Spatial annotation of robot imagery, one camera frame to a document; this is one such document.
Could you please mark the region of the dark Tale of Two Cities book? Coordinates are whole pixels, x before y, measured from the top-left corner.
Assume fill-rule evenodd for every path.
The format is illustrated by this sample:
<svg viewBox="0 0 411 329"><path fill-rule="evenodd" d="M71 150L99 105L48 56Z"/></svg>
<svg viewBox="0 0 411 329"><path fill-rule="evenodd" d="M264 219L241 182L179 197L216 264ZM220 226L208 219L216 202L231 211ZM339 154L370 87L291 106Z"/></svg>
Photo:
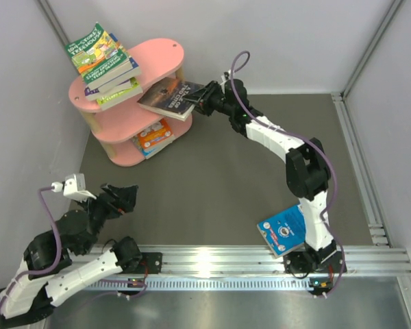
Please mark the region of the dark Tale of Two Cities book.
<svg viewBox="0 0 411 329"><path fill-rule="evenodd" d="M185 101L184 97L202 88L202 84L165 77L146 91L138 100L138 105L164 117L185 121L194 105Z"/></svg>

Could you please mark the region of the light blue maze activity book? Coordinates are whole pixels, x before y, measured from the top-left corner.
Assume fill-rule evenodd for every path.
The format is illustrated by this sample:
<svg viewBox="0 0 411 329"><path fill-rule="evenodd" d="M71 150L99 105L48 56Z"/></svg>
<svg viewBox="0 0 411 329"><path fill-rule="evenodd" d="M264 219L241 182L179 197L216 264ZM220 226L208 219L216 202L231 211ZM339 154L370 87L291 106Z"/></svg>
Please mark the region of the light blue maze activity book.
<svg viewBox="0 0 411 329"><path fill-rule="evenodd" d="M149 159L156 155L158 152L162 151L165 147L170 145L173 140L171 141L164 141L162 143L157 144L154 148L148 148L145 149L144 147L141 146L138 138L136 136L131 138L131 141L133 144L136 146L136 148L139 150L139 152L145 157L145 159Z"/></svg>

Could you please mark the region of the orange paperback book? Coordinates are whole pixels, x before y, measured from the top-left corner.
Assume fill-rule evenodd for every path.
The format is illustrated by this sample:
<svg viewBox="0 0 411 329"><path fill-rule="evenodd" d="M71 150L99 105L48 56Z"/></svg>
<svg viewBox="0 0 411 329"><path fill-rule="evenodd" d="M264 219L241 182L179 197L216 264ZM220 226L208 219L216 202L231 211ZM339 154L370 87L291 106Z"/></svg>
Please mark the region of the orange paperback book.
<svg viewBox="0 0 411 329"><path fill-rule="evenodd" d="M175 140L175 135L166 119L161 119L145 128L136 137L145 149L154 148L157 144L164 141Z"/></svg>

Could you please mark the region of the blue 91-Storey Treehouse book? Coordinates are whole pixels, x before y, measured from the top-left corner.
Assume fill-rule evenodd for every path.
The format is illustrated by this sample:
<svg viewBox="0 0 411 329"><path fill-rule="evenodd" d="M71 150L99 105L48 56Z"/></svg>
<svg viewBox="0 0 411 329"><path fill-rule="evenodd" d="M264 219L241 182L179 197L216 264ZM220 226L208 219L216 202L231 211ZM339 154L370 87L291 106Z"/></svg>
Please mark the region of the blue 91-Storey Treehouse book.
<svg viewBox="0 0 411 329"><path fill-rule="evenodd" d="M120 92L122 90L126 90L132 87L132 85L134 84L133 82L131 82L131 78L136 77L137 75L141 74L141 69L138 65L138 63L135 61L135 59L133 59L131 57L131 55L129 54L128 50L126 50L126 48L124 48L124 46L120 43L120 41L117 39L117 37L113 34L110 33L110 37L113 39L113 41L116 43L116 46L122 50L125 54L128 55L129 58L129 62L130 62L130 66L128 68L128 71L125 73L122 73L120 75L120 77L117 79L117 81L119 82L119 79L121 77L125 77L126 80L117 84L116 86L114 86L113 88L111 88L108 91L108 94L111 95L112 93L117 93Z"/></svg>

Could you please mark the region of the lime 65-Storey Treehouse book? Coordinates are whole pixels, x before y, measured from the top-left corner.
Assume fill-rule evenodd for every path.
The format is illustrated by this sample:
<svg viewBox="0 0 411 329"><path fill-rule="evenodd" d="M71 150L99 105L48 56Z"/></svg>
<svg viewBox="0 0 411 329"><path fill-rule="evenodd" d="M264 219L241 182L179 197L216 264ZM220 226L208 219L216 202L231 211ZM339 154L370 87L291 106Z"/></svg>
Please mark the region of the lime 65-Storey Treehouse book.
<svg viewBox="0 0 411 329"><path fill-rule="evenodd" d="M96 99L96 102L102 111L112 108L113 106L142 93L142 87L135 77L132 77L129 81L131 82L131 86L128 89Z"/></svg>

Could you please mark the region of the purple 52-Storey Treehouse book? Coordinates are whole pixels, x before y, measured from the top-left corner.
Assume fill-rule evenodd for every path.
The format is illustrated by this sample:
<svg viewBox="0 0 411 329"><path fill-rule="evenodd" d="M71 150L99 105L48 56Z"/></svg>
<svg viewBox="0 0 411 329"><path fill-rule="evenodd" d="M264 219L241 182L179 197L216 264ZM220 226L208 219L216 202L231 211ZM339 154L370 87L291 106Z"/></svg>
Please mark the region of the purple 52-Storey Treehouse book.
<svg viewBox="0 0 411 329"><path fill-rule="evenodd" d="M98 98L107 97L107 96L110 96L111 94L120 92L122 90L126 90L130 88L131 86L132 86L131 81L126 80L123 83L118 84L114 86L113 88L111 88L110 90L107 90L105 92L101 92L98 88L91 90L89 89L89 87L86 87L84 90L84 95L88 101L94 101Z"/></svg>

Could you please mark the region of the green 104-Storey Treehouse book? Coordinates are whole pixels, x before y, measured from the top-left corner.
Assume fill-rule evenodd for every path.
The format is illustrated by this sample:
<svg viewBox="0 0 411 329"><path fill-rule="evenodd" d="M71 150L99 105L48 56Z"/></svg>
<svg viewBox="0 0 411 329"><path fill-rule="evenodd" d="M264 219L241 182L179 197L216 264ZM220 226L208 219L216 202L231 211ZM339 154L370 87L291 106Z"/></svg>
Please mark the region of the green 104-Storey Treehouse book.
<svg viewBox="0 0 411 329"><path fill-rule="evenodd" d="M89 34L66 45L65 51L89 89L111 82L132 67L127 52L99 23Z"/></svg>

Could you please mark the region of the blue cartoon paperback book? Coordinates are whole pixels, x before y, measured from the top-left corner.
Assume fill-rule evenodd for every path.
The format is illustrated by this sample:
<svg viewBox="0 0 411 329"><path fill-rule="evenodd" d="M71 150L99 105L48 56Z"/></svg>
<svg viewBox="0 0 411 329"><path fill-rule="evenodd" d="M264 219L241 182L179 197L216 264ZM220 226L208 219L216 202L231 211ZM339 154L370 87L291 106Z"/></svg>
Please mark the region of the blue cartoon paperback book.
<svg viewBox="0 0 411 329"><path fill-rule="evenodd" d="M306 225L299 204L259 222L257 229L276 258L304 244Z"/></svg>

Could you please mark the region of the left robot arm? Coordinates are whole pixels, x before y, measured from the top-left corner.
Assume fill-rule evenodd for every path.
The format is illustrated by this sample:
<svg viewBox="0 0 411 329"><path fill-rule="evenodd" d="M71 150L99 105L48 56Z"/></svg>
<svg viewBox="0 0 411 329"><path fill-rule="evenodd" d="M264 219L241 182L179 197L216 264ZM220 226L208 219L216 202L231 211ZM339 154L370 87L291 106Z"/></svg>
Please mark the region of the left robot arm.
<svg viewBox="0 0 411 329"><path fill-rule="evenodd" d="M94 195L84 184L68 178L40 188L38 194L62 193L79 205L58 220L51 229L36 236L23 252L16 275L0 289L0 328L34 324L53 314L68 298L86 287L118 273L132 273L141 264L142 253L135 240L126 236L93 261L69 272L71 256L90 253L108 220L134 210L138 186L101 186Z"/></svg>

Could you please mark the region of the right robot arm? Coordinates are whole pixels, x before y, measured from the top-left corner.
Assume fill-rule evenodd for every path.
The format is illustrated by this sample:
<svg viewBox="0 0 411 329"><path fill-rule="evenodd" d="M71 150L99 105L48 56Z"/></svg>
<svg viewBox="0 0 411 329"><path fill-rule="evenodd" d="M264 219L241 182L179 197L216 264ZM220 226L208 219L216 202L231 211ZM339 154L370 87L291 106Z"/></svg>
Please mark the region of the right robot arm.
<svg viewBox="0 0 411 329"><path fill-rule="evenodd" d="M212 81L184 100L202 115L219 112L228 116L232 129L273 152L285 164L286 184L299 199L306 225L306 264L313 271L323 271L336 252L336 242L328 228L327 190L331 171L321 142L308 141L284 131L249 104L241 80Z"/></svg>

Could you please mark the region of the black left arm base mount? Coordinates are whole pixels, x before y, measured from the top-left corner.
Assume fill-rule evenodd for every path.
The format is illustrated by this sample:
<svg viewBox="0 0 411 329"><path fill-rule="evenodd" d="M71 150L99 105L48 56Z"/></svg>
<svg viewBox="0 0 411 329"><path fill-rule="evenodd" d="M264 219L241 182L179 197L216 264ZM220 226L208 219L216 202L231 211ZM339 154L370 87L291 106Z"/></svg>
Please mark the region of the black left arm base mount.
<svg viewBox="0 0 411 329"><path fill-rule="evenodd" d="M162 270L162 257L161 252L144 252L137 267L135 269L126 269L123 273L136 275L159 274Z"/></svg>

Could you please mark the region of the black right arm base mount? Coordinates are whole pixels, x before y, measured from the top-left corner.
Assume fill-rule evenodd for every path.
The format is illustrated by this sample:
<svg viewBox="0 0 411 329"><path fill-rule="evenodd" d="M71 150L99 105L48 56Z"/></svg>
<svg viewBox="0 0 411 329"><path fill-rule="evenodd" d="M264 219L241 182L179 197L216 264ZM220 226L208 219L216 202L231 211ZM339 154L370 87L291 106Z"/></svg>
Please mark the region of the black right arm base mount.
<svg viewBox="0 0 411 329"><path fill-rule="evenodd" d="M336 252L321 265L310 260L307 252L291 252L283 259L285 272L296 278L306 278L310 274L339 274L344 264L340 252Z"/></svg>

